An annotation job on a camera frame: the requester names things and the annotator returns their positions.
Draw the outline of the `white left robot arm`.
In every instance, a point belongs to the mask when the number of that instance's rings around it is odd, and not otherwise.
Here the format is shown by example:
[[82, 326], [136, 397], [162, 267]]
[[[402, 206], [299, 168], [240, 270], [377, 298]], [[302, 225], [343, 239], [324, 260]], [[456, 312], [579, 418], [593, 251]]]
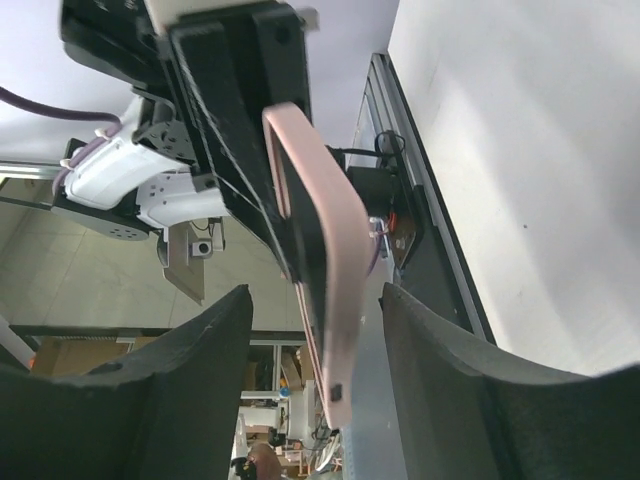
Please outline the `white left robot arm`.
[[75, 62], [128, 83], [134, 98], [92, 140], [71, 141], [55, 203], [117, 238], [168, 234], [231, 216], [289, 278], [299, 254], [275, 130], [289, 106], [310, 116], [311, 8], [282, 1], [65, 1], [60, 34]]

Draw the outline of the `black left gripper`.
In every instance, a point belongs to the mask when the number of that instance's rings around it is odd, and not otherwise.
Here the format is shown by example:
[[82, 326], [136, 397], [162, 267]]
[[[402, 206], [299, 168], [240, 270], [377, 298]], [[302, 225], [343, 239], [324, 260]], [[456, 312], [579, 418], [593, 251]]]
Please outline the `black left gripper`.
[[227, 210], [290, 277], [262, 114], [281, 103], [310, 111], [306, 19], [281, 1], [175, 1], [167, 20], [162, 5], [65, 1], [65, 51], [131, 85], [142, 98], [134, 143], [188, 165], [210, 165]]

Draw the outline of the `black phone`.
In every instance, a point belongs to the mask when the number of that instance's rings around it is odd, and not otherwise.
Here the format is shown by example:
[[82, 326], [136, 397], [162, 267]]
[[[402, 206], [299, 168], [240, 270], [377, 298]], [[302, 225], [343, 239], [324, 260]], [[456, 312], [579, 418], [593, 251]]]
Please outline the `black phone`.
[[325, 327], [327, 265], [322, 228], [316, 208], [299, 175], [286, 170], [283, 193], [285, 224], [290, 228], [296, 280], [302, 284], [308, 316], [314, 327]]

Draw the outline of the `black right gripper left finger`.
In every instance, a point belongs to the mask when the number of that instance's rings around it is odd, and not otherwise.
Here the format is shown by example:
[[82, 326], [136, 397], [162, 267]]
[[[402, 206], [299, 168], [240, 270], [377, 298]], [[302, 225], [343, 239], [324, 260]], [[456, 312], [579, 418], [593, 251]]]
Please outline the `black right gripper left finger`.
[[240, 285], [199, 316], [83, 375], [1, 371], [5, 479], [224, 479], [253, 302]]

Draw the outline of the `pink phone case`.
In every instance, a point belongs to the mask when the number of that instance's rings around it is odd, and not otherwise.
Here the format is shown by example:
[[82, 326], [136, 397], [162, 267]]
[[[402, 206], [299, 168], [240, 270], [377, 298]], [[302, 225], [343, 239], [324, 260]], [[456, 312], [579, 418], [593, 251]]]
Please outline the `pink phone case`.
[[262, 114], [317, 391], [330, 429], [352, 417], [352, 376], [368, 268], [369, 216], [319, 132], [293, 103]]

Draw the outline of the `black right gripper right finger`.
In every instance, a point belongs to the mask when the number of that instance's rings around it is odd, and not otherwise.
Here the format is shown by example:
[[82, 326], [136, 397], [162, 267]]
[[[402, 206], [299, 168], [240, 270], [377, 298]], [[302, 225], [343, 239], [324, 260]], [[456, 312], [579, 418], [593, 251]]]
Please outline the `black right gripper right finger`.
[[386, 284], [383, 328], [411, 479], [635, 479], [639, 369], [518, 357]]

